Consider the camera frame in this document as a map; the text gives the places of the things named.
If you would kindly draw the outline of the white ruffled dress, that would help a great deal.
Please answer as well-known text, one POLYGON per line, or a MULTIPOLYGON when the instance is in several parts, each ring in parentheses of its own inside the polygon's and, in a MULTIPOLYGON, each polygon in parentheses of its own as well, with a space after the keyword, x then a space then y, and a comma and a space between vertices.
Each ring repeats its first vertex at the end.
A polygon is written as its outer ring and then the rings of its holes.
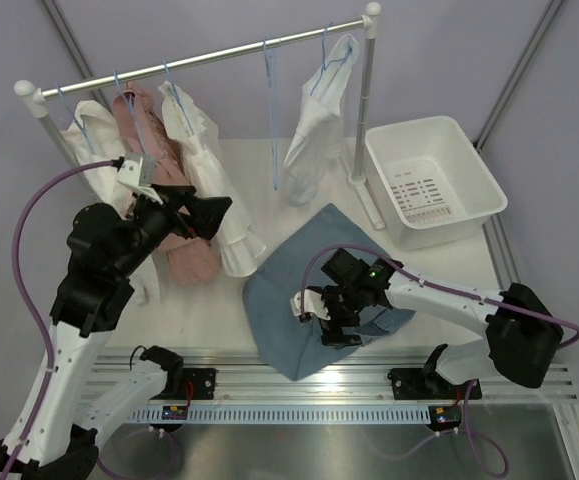
POLYGON ((159 86, 162 95, 162 120, 168 138, 181 147, 184 172, 205 197, 230 197, 232 205, 215 236, 222 267, 230 277, 248 277, 258 268, 266 245, 256 236, 253 219, 222 164, 217 125, 195 105, 192 97, 176 85, 178 94, 193 124, 190 135, 183 115, 166 81, 159 86))

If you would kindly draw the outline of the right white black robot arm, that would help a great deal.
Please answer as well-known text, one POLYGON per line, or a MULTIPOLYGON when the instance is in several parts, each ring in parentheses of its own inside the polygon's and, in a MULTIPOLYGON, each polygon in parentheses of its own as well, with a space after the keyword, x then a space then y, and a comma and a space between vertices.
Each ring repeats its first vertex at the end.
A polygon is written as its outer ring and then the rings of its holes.
POLYGON ((407 271, 394 260, 367 264, 343 248, 321 270, 333 282, 318 291, 324 307, 318 315, 322 341, 328 346, 357 345, 358 335, 343 330, 357 325, 368 307, 427 314, 478 335, 463 345, 440 344, 415 373, 393 375, 396 396, 464 397, 470 382, 497 375, 537 389, 564 336, 543 302, 520 283, 502 291, 467 291, 407 271))

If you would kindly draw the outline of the blue wire hanger of skirt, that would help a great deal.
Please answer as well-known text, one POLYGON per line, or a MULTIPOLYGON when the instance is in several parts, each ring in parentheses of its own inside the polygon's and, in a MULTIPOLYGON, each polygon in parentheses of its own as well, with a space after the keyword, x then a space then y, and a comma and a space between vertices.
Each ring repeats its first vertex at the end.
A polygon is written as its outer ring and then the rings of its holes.
POLYGON ((279 141, 280 141, 280 94, 278 86, 277 49, 270 46, 267 38, 263 39, 263 56, 268 86, 268 120, 272 169, 272 185, 275 191, 280 188, 279 141))

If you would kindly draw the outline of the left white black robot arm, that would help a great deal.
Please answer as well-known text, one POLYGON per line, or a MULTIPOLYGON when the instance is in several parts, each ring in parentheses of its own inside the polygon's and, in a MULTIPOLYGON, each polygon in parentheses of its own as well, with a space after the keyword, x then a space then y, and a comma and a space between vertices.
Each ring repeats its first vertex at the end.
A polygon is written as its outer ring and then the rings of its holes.
POLYGON ((67 274, 50 311, 51 346, 9 434, 0 440, 0 473, 24 479, 84 479, 107 440, 139 406, 184 388, 184 360, 149 348, 129 376, 88 409, 79 401, 91 368, 116 329, 134 290, 131 275, 171 234, 213 238, 232 204, 199 198, 192 187, 158 186, 139 196, 132 217, 108 204, 83 208, 67 245, 67 274))

